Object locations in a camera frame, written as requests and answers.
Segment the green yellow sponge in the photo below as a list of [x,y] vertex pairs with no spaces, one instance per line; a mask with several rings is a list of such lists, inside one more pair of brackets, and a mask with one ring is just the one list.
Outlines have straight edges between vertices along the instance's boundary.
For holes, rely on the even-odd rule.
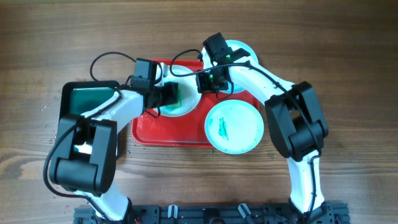
[[160,108],[160,110],[166,114],[176,114],[176,113],[178,113],[178,110],[181,108],[181,106],[182,106],[182,100],[181,100],[180,94],[178,93],[176,103],[171,104],[171,105],[162,106]]

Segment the white plate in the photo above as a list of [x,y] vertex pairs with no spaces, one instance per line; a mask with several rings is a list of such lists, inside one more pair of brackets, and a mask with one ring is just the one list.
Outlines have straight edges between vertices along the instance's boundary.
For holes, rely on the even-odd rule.
[[157,67],[157,78],[162,78],[155,86],[163,86],[168,82],[178,83],[178,93],[181,96],[182,106],[176,114],[166,114],[160,110],[160,114],[167,117],[179,117],[191,112],[198,105],[201,93],[197,91],[197,84],[194,76],[176,77],[170,73],[170,68],[163,62]]

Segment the light blue plate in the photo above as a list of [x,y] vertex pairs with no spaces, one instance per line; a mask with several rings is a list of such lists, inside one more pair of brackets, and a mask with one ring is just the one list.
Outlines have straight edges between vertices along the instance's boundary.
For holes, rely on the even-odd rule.
[[[250,46],[248,46],[247,44],[245,44],[244,42],[238,41],[238,40],[226,40],[226,43],[228,45],[228,47],[231,47],[231,49],[233,51],[238,50],[238,49],[244,49],[245,51],[247,51],[250,56],[254,59],[254,61],[256,63],[259,63],[258,57],[256,55],[256,53],[253,51],[252,48],[250,48]],[[202,60],[203,60],[203,68],[209,68],[212,66],[211,62],[210,62],[210,57],[208,56],[205,48],[202,48],[201,51],[201,56],[202,56]],[[241,93],[243,92],[245,89],[237,84],[234,84],[234,91],[233,93]]]
[[260,112],[250,103],[226,100],[208,112],[204,129],[210,144],[226,154],[244,154],[254,149],[264,134]]

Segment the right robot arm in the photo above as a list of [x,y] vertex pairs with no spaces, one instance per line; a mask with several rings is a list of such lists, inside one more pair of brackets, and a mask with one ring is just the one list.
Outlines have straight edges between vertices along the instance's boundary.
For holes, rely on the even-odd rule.
[[320,187],[320,158],[328,126],[315,90],[308,82],[294,84],[272,74],[243,49],[215,57],[199,53],[207,83],[227,80],[242,86],[266,109],[271,141],[287,159],[292,190],[290,201],[303,217],[310,218],[325,199]]

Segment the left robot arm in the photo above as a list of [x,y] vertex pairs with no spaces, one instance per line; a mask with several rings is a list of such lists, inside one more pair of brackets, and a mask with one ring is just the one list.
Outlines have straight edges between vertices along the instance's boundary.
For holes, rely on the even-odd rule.
[[131,199],[114,183],[118,134],[146,110],[177,102],[178,83],[142,80],[137,86],[117,81],[73,82],[78,89],[113,92],[112,97],[82,114],[66,113],[43,168],[45,186],[55,195],[82,198],[97,223],[140,223]]

